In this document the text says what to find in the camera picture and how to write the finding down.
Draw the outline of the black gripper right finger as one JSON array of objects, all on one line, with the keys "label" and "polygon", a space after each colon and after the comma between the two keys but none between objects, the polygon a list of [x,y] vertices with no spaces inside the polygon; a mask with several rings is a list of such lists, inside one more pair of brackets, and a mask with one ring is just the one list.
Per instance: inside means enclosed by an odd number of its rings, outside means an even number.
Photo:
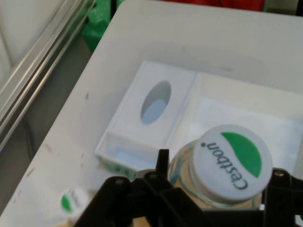
[{"label": "black gripper right finger", "polygon": [[303,218],[303,180],[274,168],[262,204],[264,227],[299,227],[296,216]]}]

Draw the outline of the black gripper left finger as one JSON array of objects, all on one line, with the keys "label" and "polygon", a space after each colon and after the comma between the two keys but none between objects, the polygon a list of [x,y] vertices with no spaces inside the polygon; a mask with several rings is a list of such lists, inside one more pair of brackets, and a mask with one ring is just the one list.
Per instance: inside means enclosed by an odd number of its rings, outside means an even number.
[{"label": "black gripper left finger", "polygon": [[76,221],[77,227],[128,227],[147,218],[152,227],[205,227],[206,216],[167,180],[169,150],[160,149],[155,170],[140,178],[108,178]]}]

